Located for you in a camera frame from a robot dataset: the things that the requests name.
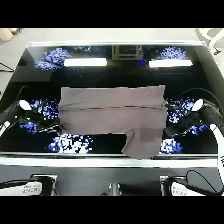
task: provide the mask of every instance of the brown fabric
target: brown fabric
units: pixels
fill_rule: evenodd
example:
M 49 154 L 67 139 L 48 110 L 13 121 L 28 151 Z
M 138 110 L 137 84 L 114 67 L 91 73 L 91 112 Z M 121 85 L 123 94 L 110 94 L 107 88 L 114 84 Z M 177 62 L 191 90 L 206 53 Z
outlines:
M 143 159 L 157 155 L 166 126 L 165 86 L 114 89 L 61 89 L 63 133 L 127 136 L 122 152 Z

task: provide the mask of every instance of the folded cloth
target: folded cloth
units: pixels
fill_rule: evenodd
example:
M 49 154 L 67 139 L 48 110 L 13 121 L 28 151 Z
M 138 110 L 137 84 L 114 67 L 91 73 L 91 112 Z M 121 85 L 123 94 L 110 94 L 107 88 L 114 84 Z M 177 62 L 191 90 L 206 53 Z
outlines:
M 122 152 L 146 159 L 159 153 L 167 109 L 165 86 L 113 89 L 63 87 L 58 105 L 62 133 L 126 134 Z

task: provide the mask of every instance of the gray floor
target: gray floor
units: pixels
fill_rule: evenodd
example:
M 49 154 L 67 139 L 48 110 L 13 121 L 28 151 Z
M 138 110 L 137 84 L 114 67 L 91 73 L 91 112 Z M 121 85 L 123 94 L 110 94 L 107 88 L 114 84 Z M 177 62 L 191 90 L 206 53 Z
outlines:
M 0 62 L 13 69 L 30 41 L 56 40 L 197 40 L 193 28 L 169 29 L 47 29 L 24 28 L 9 42 L 0 42 Z M 0 91 L 4 92 L 10 73 L 0 73 Z M 110 182 L 121 182 L 127 186 L 140 189 L 147 195 L 160 193 L 160 175 L 184 175 L 188 169 L 139 169 L 139 168 L 48 168 L 0 166 L 0 182 L 28 178 L 31 174 L 57 174 L 56 190 L 59 195 L 101 195 Z M 199 170 L 218 190 L 221 182 L 217 169 Z M 191 174 L 190 181 L 203 188 L 210 189 L 205 181 L 196 174 Z

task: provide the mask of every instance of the glossy black tabletop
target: glossy black tabletop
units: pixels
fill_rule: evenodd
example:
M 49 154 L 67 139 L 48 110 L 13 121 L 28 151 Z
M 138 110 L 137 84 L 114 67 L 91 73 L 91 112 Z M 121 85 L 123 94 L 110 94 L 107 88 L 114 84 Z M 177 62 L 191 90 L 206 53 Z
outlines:
M 106 66 L 64 66 L 71 58 L 106 58 Z M 190 61 L 188 66 L 153 67 L 155 60 L 178 59 Z M 208 64 L 213 66 L 212 74 L 206 72 Z M 49 46 L 25 49 L 6 91 L 0 101 L 4 111 L 19 96 L 33 108 L 47 100 L 44 111 L 47 119 L 58 116 L 61 87 L 73 88 L 114 88 L 145 87 L 165 85 L 164 98 L 175 102 L 177 97 L 190 88 L 204 88 L 214 93 L 221 101 L 224 89 L 222 75 L 208 49 L 204 46 L 181 45 L 92 45 L 92 46 Z M 193 103 L 205 98 L 215 103 L 209 94 L 192 90 L 181 99 L 183 109 L 191 109 Z M 178 122 L 175 113 L 168 111 L 167 126 Z M 125 144 L 125 135 L 71 135 L 37 132 L 36 124 L 18 122 L 0 137 L 1 152 L 29 153 L 92 153 L 120 154 Z M 168 139 L 163 136 L 161 154 L 213 154 L 217 145 L 213 134 L 206 125 L 192 127 L 184 136 Z

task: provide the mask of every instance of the table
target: table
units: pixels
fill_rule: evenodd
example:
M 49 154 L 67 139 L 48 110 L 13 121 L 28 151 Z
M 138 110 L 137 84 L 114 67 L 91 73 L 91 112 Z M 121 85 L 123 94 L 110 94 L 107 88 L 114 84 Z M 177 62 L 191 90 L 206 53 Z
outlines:
M 107 65 L 64 66 L 67 59 L 92 57 L 105 58 Z M 191 64 L 178 67 L 149 66 L 151 61 L 167 59 L 189 61 Z M 171 103 L 187 89 L 204 88 L 215 94 L 224 105 L 222 75 L 208 48 L 199 41 L 32 42 L 27 45 L 4 92 L 0 101 L 0 111 L 4 111 L 15 101 L 24 85 L 28 88 L 21 92 L 20 99 L 28 101 L 33 108 L 37 108 L 41 102 L 47 100 L 44 109 L 48 119 L 58 115 L 60 90 L 64 86 L 136 88 L 165 85 L 164 98 Z M 184 102 L 183 110 L 190 110 L 199 98 L 215 103 L 214 99 L 203 91 L 191 91 L 181 99 Z M 176 122 L 178 122 L 177 115 L 168 111 L 167 126 Z M 72 144 L 76 144 L 77 147 L 74 149 L 71 147 Z M 67 165 L 80 167 L 85 164 L 83 166 L 88 167 L 88 164 L 91 164 L 89 166 L 99 167 L 99 161 L 104 160 L 103 167 L 107 167 L 106 161 L 109 161 L 108 167 L 172 167 L 175 158 L 177 164 L 174 166 L 188 167 L 187 162 L 190 160 L 184 160 L 186 163 L 183 161 L 184 165 L 181 165 L 177 159 L 203 158 L 206 160 L 200 161 L 200 167 L 206 166 L 208 159 L 211 162 L 208 166 L 213 167 L 217 158 L 215 138 L 205 125 L 195 126 L 185 136 L 178 136 L 175 139 L 163 137 L 160 155 L 151 158 L 153 163 L 152 160 L 141 163 L 127 158 L 121 154 L 124 144 L 125 135 L 58 136 L 54 133 L 36 132 L 36 124 L 32 122 L 18 122 L 0 138 L 0 164 L 26 165 L 29 164 L 27 158 L 32 158 L 37 159 L 36 163 L 34 162 L 36 165 L 47 165 L 47 161 L 54 158 L 55 160 L 51 159 L 51 163 L 49 162 L 51 164 L 49 166 L 57 166 L 59 163 L 61 165 L 58 166 L 66 166 L 65 161 L 75 158 L 76 164 L 68 162 Z

